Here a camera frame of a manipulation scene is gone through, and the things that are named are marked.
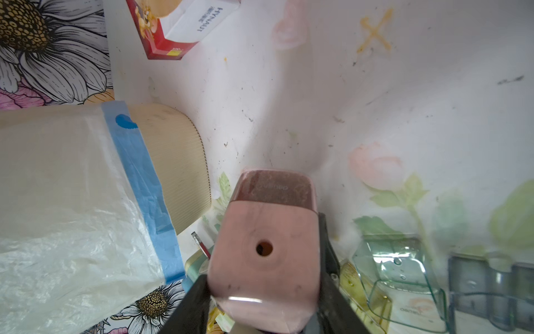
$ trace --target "daisy print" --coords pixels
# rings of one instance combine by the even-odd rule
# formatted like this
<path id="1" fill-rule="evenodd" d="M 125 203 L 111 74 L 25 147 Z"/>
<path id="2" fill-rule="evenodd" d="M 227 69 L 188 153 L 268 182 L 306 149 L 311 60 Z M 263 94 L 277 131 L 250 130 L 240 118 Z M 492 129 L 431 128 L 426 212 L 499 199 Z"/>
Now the daisy print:
<path id="1" fill-rule="evenodd" d="M 0 0 L 0 108 L 112 88 L 102 0 Z"/>
<path id="2" fill-rule="evenodd" d="M 182 281 L 162 285 L 110 318 L 132 318 L 128 334 L 157 333 L 184 297 Z"/>

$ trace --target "pink pencil sharpener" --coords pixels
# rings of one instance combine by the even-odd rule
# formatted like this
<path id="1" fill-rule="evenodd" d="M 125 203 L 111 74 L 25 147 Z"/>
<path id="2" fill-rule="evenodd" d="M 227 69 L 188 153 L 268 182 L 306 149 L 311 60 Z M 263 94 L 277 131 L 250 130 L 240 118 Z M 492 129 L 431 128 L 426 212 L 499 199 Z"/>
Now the pink pencil sharpener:
<path id="1" fill-rule="evenodd" d="M 211 294 L 237 322 L 299 332 L 317 308 L 319 249 L 311 179 L 285 170 L 244 172 L 209 262 Z"/>

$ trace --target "blue tape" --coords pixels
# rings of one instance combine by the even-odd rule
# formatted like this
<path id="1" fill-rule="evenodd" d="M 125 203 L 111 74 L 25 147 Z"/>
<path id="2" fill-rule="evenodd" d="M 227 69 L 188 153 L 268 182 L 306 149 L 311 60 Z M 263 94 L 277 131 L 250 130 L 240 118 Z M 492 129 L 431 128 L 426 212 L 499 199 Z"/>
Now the blue tape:
<path id="1" fill-rule="evenodd" d="M 148 234 L 161 263 L 167 283 L 185 277 L 176 232 L 163 201 L 161 183 L 148 155 L 137 124 L 132 122 L 123 101 L 101 104 L 104 118 L 122 166 L 141 209 Z"/>

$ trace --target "green leaf painting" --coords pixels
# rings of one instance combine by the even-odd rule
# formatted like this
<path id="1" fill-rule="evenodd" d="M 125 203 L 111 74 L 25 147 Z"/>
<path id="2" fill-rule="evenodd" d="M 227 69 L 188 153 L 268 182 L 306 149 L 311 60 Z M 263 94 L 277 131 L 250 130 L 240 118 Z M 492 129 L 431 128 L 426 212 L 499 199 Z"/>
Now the green leaf painting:
<path id="1" fill-rule="evenodd" d="M 489 231 L 505 252 L 534 247 L 534 179 L 519 185 L 493 211 Z"/>
<path id="2" fill-rule="evenodd" d="M 416 205 L 428 192 L 428 190 L 423 189 L 423 183 L 416 173 L 406 179 L 403 190 L 406 192 L 407 207 Z"/>
<path id="3" fill-rule="evenodd" d="M 224 172 L 219 176 L 217 181 L 221 190 L 221 196 L 215 202 L 218 204 L 218 210 L 225 211 L 230 203 L 230 197 L 232 197 L 232 187 L 230 186 L 230 180 L 228 180 Z"/>
<path id="4" fill-rule="evenodd" d="M 406 179 L 402 189 L 397 191 L 391 190 L 379 190 L 371 188 L 366 185 L 369 190 L 374 193 L 374 196 L 370 198 L 380 207 L 394 207 L 398 206 L 406 210 L 411 210 L 411 207 L 415 206 L 428 190 L 423 189 L 423 183 L 416 173 L 413 173 Z"/>
<path id="5" fill-rule="evenodd" d="M 443 246 L 455 246 L 469 229 L 464 200 L 459 191 L 450 190 L 439 195 L 438 201 L 432 214 L 434 237 Z"/>
<path id="6" fill-rule="evenodd" d="M 386 239 L 399 239 L 404 237 L 404 234 L 387 226 L 379 217 L 363 216 L 354 219 L 353 222 L 358 226 L 364 236 L 380 235 Z"/>
<path id="7" fill-rule="evenodd" d="M 371 201 L 375 202 L 380 207 L 402 207 L 402 203 L 399 201 L 397 195 L 389 190 L 380 191 L 380 193 L 371 197 Z"/>

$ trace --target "pink flower painting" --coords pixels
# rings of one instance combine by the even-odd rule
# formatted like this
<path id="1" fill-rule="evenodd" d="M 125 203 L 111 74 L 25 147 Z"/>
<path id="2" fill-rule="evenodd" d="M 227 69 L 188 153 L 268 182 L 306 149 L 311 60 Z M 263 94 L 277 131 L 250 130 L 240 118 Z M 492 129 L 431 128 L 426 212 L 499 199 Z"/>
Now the pink flower painting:
<path id="1" fill-rule="evenodd" d="M 369 187 L 392 191 L 403 187 L 405 172 L 402 161 L 377 142 L 350 152 L 349 167 Z"/>
<path id="2" fill-rule="evenodd" d="M 114 330 L 110 331 L 107 334 L 128 334 L 128 328 L 126 327 L 115 328 Z"/>
<path id="3" fill-rule="evenodd" d="M 272 43 L 277 50 L 288 50 L 308 40 L 306 0 L 287 0 L 284 17 L 272 30 Z"/>
<path id="4" fill-rule="evenodd" d="M 0 89 L 0 110 L 40 107 L 52 101 L 45 94 L 25 85 L 24 80 L 20 81 L 18 86 L 19 89 L 14 93 Z"/>

